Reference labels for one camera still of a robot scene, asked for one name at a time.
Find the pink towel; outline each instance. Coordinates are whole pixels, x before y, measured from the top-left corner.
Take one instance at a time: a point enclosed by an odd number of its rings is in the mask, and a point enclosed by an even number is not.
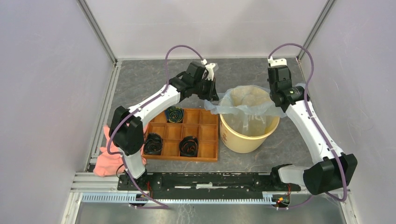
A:
[[[95,175],[98,176],[109,176],[109,175],[115,175],[117,172],[118,167],[121,166],[122,164],[122,159],[119,154],[116,155],[110,155],[107,152],[107,144],[109,143],[110,137],[109,137],[109,131],[110,128],[106,125],[103,127],[103,133],[105,134],[106,137],[106,146],[105,147],[100,147],[100,151],[102,154],[98,156],[98,160],[96,161],[95,169],[93,169],[93,172]],[[118,148],[111,143],[110,145],[110,151],[111,152],[118,152]],[[140,153],[143,155],[143,146],[140,149]],[[143,161],[143,164],[146,165],[147,161],[145,158],[141,158]],[[122,166],[119,170],[118,173],[124,172],[125,167]]]

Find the white wall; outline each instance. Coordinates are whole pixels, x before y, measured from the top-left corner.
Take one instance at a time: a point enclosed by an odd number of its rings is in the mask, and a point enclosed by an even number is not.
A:
[[[309,47],[319,117],[358,159],[351,189],[363,224],[395,222],[395,10],[392,0],[337,1]]]
[[[112,63],[75,0],[2,0],[0,30],[0,223],[56,224]]]
[[[267,56],[303,44],[326,0],[87,0],[118,58],[164,58],[187,44],[206,57]],[[295,56],[298,49],[277,55]],[[175,50],[172,58],[196,57]]]

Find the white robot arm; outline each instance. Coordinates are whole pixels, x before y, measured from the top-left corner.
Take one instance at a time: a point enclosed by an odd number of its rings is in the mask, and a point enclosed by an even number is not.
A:
[[[281,107],[297,126],[308,146],[314,163],[311,168],[296,167],[292,164],[274,167],[271,171],[274,182],[306,186],[313,195],[342,187],[337,162],[322,134],[312,121],[312,118],[315,118],[323,133],[332,141],[331,149],[339,157],[344,169],[346,183],[349,184],[357,165],[355,156],[353,154],[345,155],[342,149],[333,142],[319,119],[315,116],[316,113],[313,109],[311,109],[313,115],[309,115],[304,105],[305,90],[301,86],[292,86],[291,73],[287,67],[286,59],[273,60],[271,57],[268,59],[268,63],[271,99],[277,107]],[[128,110],[122,106],[116,109],[110,127],[110,135],[120,121],[130,114],[130,111],[138,110],[137,113],[127,120],[129,125],[125,124],[120,128],[113,140],[114,144],[119,147],[119,151],[122,152],[126,167],[128,167],[132,178],[137,179],[145,172],[140,155],[140,148],[144,142],[143,127],[166,108],[177,104],[192,94],[198,95],[200,99],[218,100],[215,89],[215,68],[216,64],[208,64],[206,60],[203,60],[201,64],[192,62],[187,71],[170,79],[169,85],[165,85],[160,91],[145,101],[130,107]],[[146,102],[151,103],[141,108],[141,105]]]
[[[133,178],[139,178],[146,170],[140,154],[140,148],[144,142],[143,127],[155,116],[192,94],[198,95],[200,99],[219,100],[214,78],[216,66],[215,63],[207,63],[206,60],[201,63],[192,62],[186,71],[171,78],[169,85],[164,85],[143,102],[129,109],[120,106],[115,110],[109,135],[130,112],[137,109],[137,112],[127,120],[128,125],[124,124],[113,139],[114,144],[119,147],[119,151],[124,156],[125,165]]]
[[[287,67],[286,59],[273,60],[271,57],[268,59],[268,63],[271,99],[296,125],[308,146],[314,164],[311,168],[296,167],[291,164],[277,166],[272,168],[271,175],[278,182],[306,186],[313,195],[341,188],[343,186],[340,170],[334,154],[331,152],[334,150],[342,164],[348,185],[357,165],[355,156],[353,154],[345,155],[344,151],[334,143],[316,116],[311,101],[307,101],[308,107],[305,105],[305,89],[301,86],[292,86],[291,73]],[[323,135],[331,142],[331,146],[327,145]]]

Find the plastic bag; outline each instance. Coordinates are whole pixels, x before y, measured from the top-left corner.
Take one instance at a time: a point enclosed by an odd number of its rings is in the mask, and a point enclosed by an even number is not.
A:
[[[248,137],[262,136],[275,116],[286,114],[269,97],[269,89],[256,85],[237,86],[219,94],[219,105],[205,100],[204,107],[212,114],[222,114],[227,125]]]

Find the wooden tray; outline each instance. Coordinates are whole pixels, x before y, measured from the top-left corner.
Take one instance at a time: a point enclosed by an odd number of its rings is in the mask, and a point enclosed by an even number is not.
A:
[[[217,162],[219,151],[218,116],[203,109],[184,109],[182,123],[167,123],[165,112],[148,124],[149,133],[157,133],[163,139],[161,155],[143,154],[146,159]],[[198,138],[198,156],[180,156],[179,143],[186,136]]]

